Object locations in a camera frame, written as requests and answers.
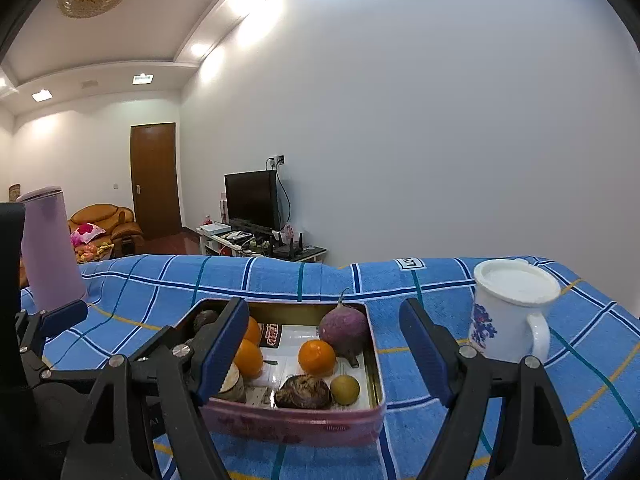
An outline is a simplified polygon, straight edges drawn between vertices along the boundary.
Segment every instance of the yellow-green round fruit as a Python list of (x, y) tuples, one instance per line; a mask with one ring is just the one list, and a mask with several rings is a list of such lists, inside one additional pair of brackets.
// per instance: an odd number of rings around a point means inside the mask
[(360, 385), (350, 375), (338, 375), (331, 381), (330, 389), (335, 402), (343, 406), (353, 404), (360, 395)]

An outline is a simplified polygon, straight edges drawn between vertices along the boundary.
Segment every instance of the television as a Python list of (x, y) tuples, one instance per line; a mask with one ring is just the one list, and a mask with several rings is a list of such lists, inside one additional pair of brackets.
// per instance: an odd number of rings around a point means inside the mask
[(252, 224), (269, 231), (280, 229), (274, 170), (227, 174), (225, 189), (226, 207), (232, 225)]

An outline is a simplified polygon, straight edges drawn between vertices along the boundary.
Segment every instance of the brown wooden door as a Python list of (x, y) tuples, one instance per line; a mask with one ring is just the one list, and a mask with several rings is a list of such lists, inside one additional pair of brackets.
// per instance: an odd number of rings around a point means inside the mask
[(145, 238), (179, 233), (175, 123), (131, 127), (131, 183), (136, 221)]

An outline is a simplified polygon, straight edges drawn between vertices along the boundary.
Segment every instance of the orange fruit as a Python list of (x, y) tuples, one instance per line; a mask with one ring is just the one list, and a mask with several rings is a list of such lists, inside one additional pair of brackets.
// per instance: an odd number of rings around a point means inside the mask
[(242, 339), (234, 363), (244, 377), (257, 377), (262, 370), (262, 352), (248, 339)]
[(298, 362), (305, 373), (327, 376), (334, 373), (335, 352), (329, 343), (312, 339), (304, 343), (298, 351)]
[(260, 330), (258, 322), (251, 316), (249, 316), (249, 326), (246, 328), (246, 332), (243, 337), (251, 341), (256, 346), (260, 344), (262, 331)]

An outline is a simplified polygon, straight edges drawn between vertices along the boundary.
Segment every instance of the brown leather sofa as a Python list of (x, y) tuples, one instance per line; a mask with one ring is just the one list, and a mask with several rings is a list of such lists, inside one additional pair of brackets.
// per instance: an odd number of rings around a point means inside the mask
[(85, 207), (73, 215), (68, 221), (69, 232), (78, 229), (82, 224), (95, 224), (106, 232), (94, 240), (92, 244), (100, 246), (103, 242), (113, 243), (113, 257), (122, 254), (123, 240), (131, 240), (135, 246), (135, 253), (142, 252), (145, 242), (140, 226), (134, 221), (133, 211), (128, 207), (118, 207), (113, 204), (94, 204)]

